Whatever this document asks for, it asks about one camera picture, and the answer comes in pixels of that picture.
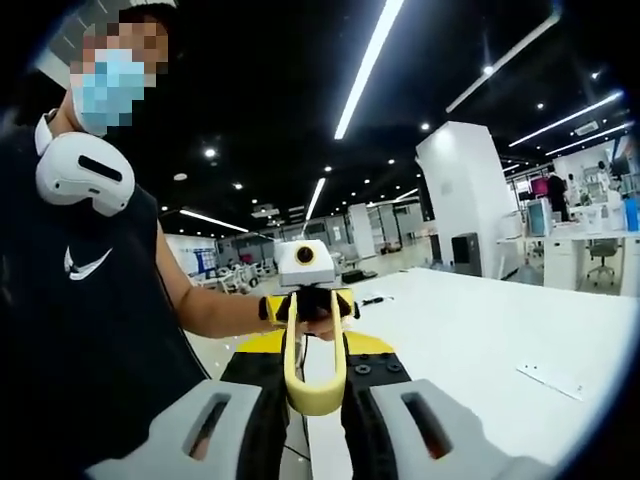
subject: white table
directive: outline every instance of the white table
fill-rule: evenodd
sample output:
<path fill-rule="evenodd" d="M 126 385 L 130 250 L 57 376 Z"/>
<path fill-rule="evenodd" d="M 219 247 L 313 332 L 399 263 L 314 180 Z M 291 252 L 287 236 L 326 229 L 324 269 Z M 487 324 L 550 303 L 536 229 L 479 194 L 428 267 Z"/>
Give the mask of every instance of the white table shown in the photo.
<path fill-rule="evenodd" d="M 582 281 L 585 242 L 609 238 L 622 239 L 622 275 L 620 295 L 637 297 L 640 287 L 640 232 L 611 230 L 597 233 L 578 228 L 554 229 L 547 237 L 518 237 L 499 239 L 498 244 L 517 242 L 540 242 L 545 245 L 544 285 L 546 287 L 575 290 Z M 500 262 L 500 274 L 504 265 L 504 255 Z"/>
<path fill-rule="evenodd" d="M 413 379 L 426 378 L 482 421 L 486 438 L 511 456 L 555 465 L 615 391 L 636 344 L 637 301 L 426 269 L 353 286 L 356 298 L 394 300 L 362 308 L 353 330 L 391 344 Z M 310 339 L 307 382 L 333 375 L 333 344 Z M 535 363 L 582 401 L 518 372 Z M 313 476 L 350 479 L 340 413 L 309 417 Z"/>

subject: vr headset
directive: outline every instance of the vr headset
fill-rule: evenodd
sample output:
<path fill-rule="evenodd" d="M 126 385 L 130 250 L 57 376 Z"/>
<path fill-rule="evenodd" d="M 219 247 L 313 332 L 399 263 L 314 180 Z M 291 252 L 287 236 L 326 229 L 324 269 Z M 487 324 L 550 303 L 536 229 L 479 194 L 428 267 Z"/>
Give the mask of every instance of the vr headset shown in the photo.
<path fill-rule="evenodd" d="M 36 126 L 38 193 L 53 205 L 74 205 L 87 198 L 93 209 L 112 217 L 127 207 L 136 180 L 131 165 L 113 145 L 88 133 L 70 132 L 55 139 L 43 115 Z"/>

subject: man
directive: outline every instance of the man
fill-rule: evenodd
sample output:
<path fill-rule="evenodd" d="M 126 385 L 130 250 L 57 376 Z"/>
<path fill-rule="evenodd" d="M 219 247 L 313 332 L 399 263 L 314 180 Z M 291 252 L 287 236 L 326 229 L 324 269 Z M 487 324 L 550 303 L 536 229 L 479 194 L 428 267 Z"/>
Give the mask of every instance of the man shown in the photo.
<path fill-rule="evenodd" d="M 573 176 L 573 173 L 569 174 L 569 188 L 568 188 L 569 206 L 575 207 L 580 205 L 580 186 L 578 181 Z"/>
<path fill-rule="evenodd" d="M 54 138 L 102 136 L 130 124 L 132 101 L 141 100 L 133 87 L 153 85 L 164 71 L 175 27 L 173 7 L 146 4 L 91 31 L 71 88 L 43 128 Z M 107 74 L 105 102 L 98 86 Z M 43 468 L 71 478 L 132 451 L 156 415 L 206 378 L 182 329 L 221 338 L 272 327 L 261 319 L 259 298 L 191 285 L 167 246 L 155 201 L 141 188 L 113 217 L 87 201 L 51 205 L 36 190 L 39 161 L 33 128 L 0 141 L 4 452 L 23 458 L 31 473 Z M 97 259 L 89 275 L 70 274 Z M 331 337 L 327 321 L 301 329 Z"/>
<path fill-rule="evenodd" d="M 547 197 L 549 203 L 551 203 L 551 210 L 553 212 L 560 212 L 563 222 L 569 221 L 569 211 L 567 210 L 567 201 L 565 199 L 565 192 L 567 186 L 564 181 L 556 175 L 556 167 L 549 165 L 547 167 L 549 172 L 549 179 L 547 180 Z"/>

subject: face mask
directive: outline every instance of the face mask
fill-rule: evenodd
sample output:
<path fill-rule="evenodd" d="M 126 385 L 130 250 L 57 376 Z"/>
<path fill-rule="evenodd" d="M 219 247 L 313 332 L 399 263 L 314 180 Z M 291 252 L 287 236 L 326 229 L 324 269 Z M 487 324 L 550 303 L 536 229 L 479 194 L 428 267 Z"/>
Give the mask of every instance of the face mask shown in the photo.
<path fill-rule="evenodd" d="M 133 101 L 144 98 L 144 87 L 154 79 L 132 55 L 128 49 L 96 50 L 95 73 L 78 74 L 73 110 L 85 132 L 103 136 L 107 127 L 131 125 Z"/>

